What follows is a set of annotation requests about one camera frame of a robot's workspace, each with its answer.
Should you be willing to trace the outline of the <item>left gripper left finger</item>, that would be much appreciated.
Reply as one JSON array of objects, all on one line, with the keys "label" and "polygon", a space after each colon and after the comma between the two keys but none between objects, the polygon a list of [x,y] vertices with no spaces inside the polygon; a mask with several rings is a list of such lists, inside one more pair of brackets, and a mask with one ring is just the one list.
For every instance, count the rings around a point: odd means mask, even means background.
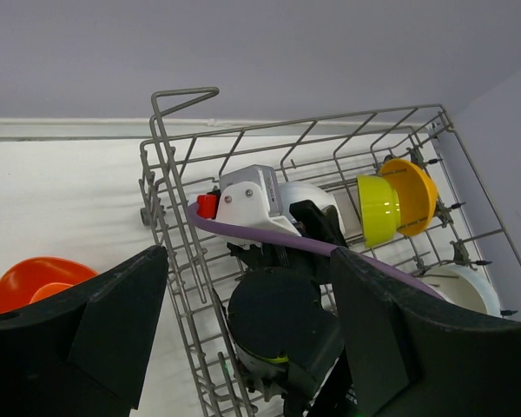
[{"label": "left gripper left finger", "polygon": [[139,406],[167,287],[151,246],[0,314],[0,416],[128,416]]}]

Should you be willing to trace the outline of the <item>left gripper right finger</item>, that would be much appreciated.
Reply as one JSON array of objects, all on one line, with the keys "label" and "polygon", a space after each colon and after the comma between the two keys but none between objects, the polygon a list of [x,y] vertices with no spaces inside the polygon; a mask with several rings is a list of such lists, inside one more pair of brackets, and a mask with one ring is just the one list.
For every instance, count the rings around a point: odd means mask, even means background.
[{"label": "left gripper right finger", "polygon": [[521,322],[440,300],[343,248],[330,275],[364,416],[521,416]]}]

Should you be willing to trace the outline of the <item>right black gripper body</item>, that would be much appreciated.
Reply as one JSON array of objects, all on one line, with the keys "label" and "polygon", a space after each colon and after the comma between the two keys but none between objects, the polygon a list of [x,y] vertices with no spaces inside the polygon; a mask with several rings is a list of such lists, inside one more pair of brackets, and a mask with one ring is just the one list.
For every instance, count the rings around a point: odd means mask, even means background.
[{"label": "right black gripper body", "polygon": [[[290,209],[301,225],[300,232],[303,237],[346,246],[345,237],[340,229],[340,215],[333,205],[319,209],[313,201],[303,200],[292,203]],[[270,243],[242,248],[228,242],[227,248],[231,256],[240,259],[252,270],[268,267],[290,268],[309,276],[314,282],[330,282],[329,258],[324,255]]]}]

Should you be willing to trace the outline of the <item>green round bowl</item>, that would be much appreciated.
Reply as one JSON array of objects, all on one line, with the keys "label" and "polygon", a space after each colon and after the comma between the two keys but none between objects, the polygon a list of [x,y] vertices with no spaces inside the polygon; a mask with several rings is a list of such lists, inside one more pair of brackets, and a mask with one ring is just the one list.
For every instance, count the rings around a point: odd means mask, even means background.
[{"label": "green round bowl", "polygon": [[397,191],[376,175],[358,175],[357,187],[365,246],[373,248],[389,242],[401,222]]}]

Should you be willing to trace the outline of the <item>white round bowl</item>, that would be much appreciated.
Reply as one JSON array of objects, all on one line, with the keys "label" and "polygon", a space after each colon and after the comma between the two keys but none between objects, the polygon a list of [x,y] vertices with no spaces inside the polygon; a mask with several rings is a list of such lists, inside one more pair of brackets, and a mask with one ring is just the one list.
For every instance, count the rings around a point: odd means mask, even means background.
[{"label": "white round bowl", "polygon": [[466,266],[442,265],[428,270],[420,280],[459,307],[501,318],[498,294],[487,278]]}]

